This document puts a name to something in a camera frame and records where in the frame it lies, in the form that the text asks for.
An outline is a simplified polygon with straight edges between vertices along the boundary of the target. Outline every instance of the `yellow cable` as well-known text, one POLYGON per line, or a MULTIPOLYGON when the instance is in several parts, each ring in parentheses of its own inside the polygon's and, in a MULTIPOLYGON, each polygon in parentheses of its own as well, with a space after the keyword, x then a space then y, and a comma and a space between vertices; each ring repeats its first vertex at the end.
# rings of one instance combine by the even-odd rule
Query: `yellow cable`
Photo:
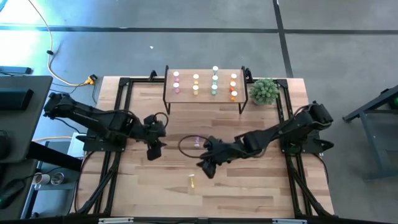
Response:
MULTIPOLYGON (((51 39, 50 51, 52 51, 53 40, 52 40, 52 33, 51 33, 51 31, 50 31, 49 25, 47 24, 47 22, 45 21, 44 17, 43 17, 43 16, 41 15, 41 13, 39 12, 39 10, 37 10, 37 8, 35 7, 35 5, 34 5, 30 0, 28 0, 28 1, 29 1, 29 3, 33 6, 33 8, 36 10, 36 12, 39 14, 39 16, 42 18, 42 20, 43 20, 45 26, 47 27, 47 30, 49 31, 50 39, 51 39)), ((63 80, 62 78, 60 78, 58 75, 56 75, 56 74, 53 72, 53 70, 51 69, 50 54, 49 54, 49 59, 47 60, 47 68, 49 69, 49 72, 50 72, 56 79, 60 80, 61 82, 65 83, 65 84, 67 84, 67 85, 70 85, 70 86, 83 86, 83 85, 81 85, 81 84, 74 84, 74 83, 67 82, 67 81, 63 80)))
POLYGON ((32 141, 37 142, 37 141, 44 141, 48 139, 72 139, 70 136, 59 136, 59 137, 46 137, 46 138, 41 138, 41 139, 33 139, 32 141))

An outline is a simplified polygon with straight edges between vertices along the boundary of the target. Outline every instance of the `wooden tabletop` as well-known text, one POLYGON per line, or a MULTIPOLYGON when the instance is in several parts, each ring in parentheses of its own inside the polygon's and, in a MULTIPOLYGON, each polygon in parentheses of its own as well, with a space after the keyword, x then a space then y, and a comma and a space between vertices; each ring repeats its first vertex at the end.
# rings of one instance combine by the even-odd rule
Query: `wooden tabletop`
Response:
MULTIPOLYGON (((104 77, 99 109, 113 110, 119 78, 104 77)), ((304 80, 291 78, 288 83, 293 109, 307 105, 304 80)), ((130 110, 141 119, 158 111, 165 112, 162 95, 162 83, 135 83, 130 110)), ((256 106, 249 100, 243 114, 237 112, 238 106, 231 104, 173 105, 167 137, 162 139, 167 146, 162 150, 162 157, 154 161, 146 159, 146 145, 128 140, 119 166, 112 216, 294 217, 285 158, 278 140, 269 144, 262 158, 238 159, 217 167, 214 179, 208 179, 196 166, 198 159, 185 157, 178 151, 178 141, 188 134, 213 135, 233 141, 236 135, 278 123, 275 104, 256 106), (195 174, 194 189, 190 186, 190 174, 195 174)), ((187 143, 191 149, 185 152, 204 152, 193 149, 193 141, 187 143)), ((86 163, 78 189, 78 208, 98 185, 103 157, 103 152, 96 152, 86 163)), ((324 208, 333 213, 323 164, 311 154, 303 154, 303 164, 309 189, 324 208)), ((298 194, 300 208, 305 212, 301 190, 298 194)))
POLYGON ((165 91, 165 100, 167 103, 243 103, 246 101, 244 91, 243 71, 241 69, 220 69, 218 70, 217 94, 211 94, 211 85, 213 83, 212 69, 170 69, 167 72, 167 83, 165 91), (179 93, 175 92, 174 72, 179 72, 179 93), (236 86, 234 90, 238 93, 234 101, 231 101, 231 92, 229 84, 231 82, 231 74, 237 77, 234 79, 236 86), (198 94, 193 94, 193 75, 198 74, 198 94))

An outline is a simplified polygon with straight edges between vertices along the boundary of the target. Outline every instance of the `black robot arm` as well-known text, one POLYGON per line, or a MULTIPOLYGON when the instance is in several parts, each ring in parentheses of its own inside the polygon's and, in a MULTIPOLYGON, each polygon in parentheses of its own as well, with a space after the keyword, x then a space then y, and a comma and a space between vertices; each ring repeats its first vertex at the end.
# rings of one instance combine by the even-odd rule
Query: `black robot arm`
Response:
MULTIPOLYGON (((148 160, 161 156, 159 137, 165 137, 165 125, 158 121, 156 114, 144 119, 144 123, 132 112, 127 110, 102 111, 92 106, 79 103, 69 94, 51 93, 49 101, 44 106, 44 116, 50 119, 69 118, 88 129, 94 131, 102 141, 114 145, 122 145, 125 138, 133 138, 148 145, 148 160)), ((92 136, 79 137, 82 141, 89 141, 92 136)))
MULTIPOLYGON (((200 156, 202 161, 197 165, 209 178, 213 178, 216 165, 220 166, 224 162, 229 163, 238 158, 256 157, 265 152, 271 141, 279 138, 283 138, 293 147, 305 142, 312 131, 326 129, 332 122, 333 119, 324 105, 314 102, 301 107, 293 118, 269 129, 250 131, 236 136, 235 142, 232 143, 210 136, 203 145, 208 151, 200 156)), ((319 144, 322 144, 323 150, 333 147, 332 143, 326 141, 319 144)))

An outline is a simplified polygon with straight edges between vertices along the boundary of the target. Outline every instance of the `concrete floor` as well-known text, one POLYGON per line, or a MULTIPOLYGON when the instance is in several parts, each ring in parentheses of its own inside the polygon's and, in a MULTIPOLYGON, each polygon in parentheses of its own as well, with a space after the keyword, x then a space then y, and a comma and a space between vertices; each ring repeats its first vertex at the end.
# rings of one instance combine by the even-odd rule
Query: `concrete floor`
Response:
MULTIPOLYGON (((276 29, 272 0, 69 0, 36 1, 53 26, 276 29)), ((279 0, 285 29, 398 29, 394 0, 279 0)), ((42 24, 27 1, 9 1, 0 23, 42 24)), ((278 34, 54 32, 53 70, 70 82, 88 75, 148 75, 152 69, 249 67, 256 77, 286 77, 278 34)), ((47 32, 0 31, 0 64, 32 67, 50 75, 47 32)), ((398 84, 396 35, 286 35, 295 78, 308 97, 325 104, 335 122, 322 138, 331 199, 341 217, 397 222, 398 178, 364 182, 375 170, 359 120, 343 115, 398 84)), ((55 90, 65 90, 59 86, 55 90)), ((74 99, 94 105, 92 87, 74 99)), ((41 118, 35 138, 71 136, 62 123, 41 118)))

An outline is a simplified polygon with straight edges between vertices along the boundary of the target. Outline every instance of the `potted plant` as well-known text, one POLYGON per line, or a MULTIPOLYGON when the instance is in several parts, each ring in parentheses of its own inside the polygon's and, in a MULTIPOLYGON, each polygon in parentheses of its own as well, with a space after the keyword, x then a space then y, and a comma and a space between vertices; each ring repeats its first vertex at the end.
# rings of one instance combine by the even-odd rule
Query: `potted plant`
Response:
POLYGON ((249 96, 257 105, 271 105, 278 97, 278 86, 273 79, 262 78, 257 80, 249 90, 249 96))

